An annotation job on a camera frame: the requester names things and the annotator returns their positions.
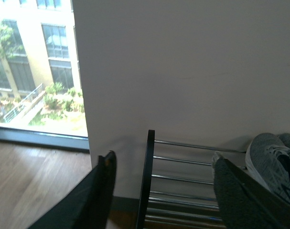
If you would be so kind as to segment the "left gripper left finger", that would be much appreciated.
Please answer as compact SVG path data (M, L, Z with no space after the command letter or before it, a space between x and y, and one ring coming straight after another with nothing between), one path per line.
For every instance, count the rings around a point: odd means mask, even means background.
M29 228L104 229L111 209L116 171L114 151L99 156L97 165L84 179Z

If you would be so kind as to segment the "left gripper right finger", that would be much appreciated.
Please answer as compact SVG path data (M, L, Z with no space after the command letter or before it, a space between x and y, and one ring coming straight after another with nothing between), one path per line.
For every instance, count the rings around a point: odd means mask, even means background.
M214 192L228 229L290 229L290 205L220 152L212 157Z

